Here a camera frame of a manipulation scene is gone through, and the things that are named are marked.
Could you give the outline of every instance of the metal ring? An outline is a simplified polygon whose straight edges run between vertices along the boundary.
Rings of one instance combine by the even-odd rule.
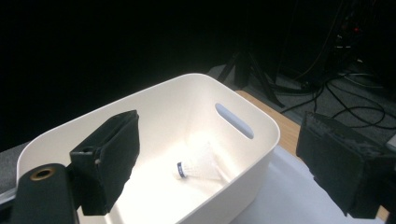
[[[31,176],[30,179],[33,181],[39,181],[43,179],[47,179],[48,177],[52,176],[55,174],[55,168],[54,167],[44,167],[41,168],[37,171],[35,171]]]

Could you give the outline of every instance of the black stand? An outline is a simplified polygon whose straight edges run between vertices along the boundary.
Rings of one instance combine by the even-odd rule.
[[[248,85],[248,77],[250,75],[250,69],[253,68],[253,74],[262,84],[264,94],[268,97],[268,99],[271,102],[275,103],[280,107],[284,107],[284,105],[282,105],[282,103],[280,103],[279,100],[276,98],[273,90],[270,87],[267,77],[264,76],[264,73],[260,69],[259,64],[257,63],[255,58],[249,51],[250,42],[248,38],[248,32],[249,32],[248,28],[250,25],[249,21],[251,21],[249,8],[250,8],[250,2],[248,1],[245,26],[243,27],[244,30],[242,31],[243,37],[242,37],[242,41],[240,41],[239,43],[240,50],[234,53],[231,60],[228,61],[224,69],[221,71],[218,77],[218,81],[224,82],[224,80],[227,78],[227,76],[230,74],[231,70],[235,66],[234,84],[238,88],[242,89]]]

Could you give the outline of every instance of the white plastic bin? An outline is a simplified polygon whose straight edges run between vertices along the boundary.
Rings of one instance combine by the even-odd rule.
[[[131,179],[105,217],[81,223],[229,223],[256,197],[279,140],[268,115],[215,79],[189,74],[127,96],[38,136],[22,152],[17,178],[69,152],[105,120],[139,114],[140,155]],[[222,180],[177,180],[171,169],[209,142]]]

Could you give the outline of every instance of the blue label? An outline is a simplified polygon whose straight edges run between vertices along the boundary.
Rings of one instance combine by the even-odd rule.
[[[181,162],[177,163],[177,170],[178,170],[178,173],[180,174],[181,178],[186,178],[186,176],[183,173],[183,168],[181,168]]]

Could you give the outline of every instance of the oval handle cutout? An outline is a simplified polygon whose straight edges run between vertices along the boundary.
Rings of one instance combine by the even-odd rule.
[[[215,107],[218,113],[231,125],[233,125],[239,132],[241,132],[244,136],[253,139],[254,132],[244,121],[224,107],[224,105],[216,104]]]

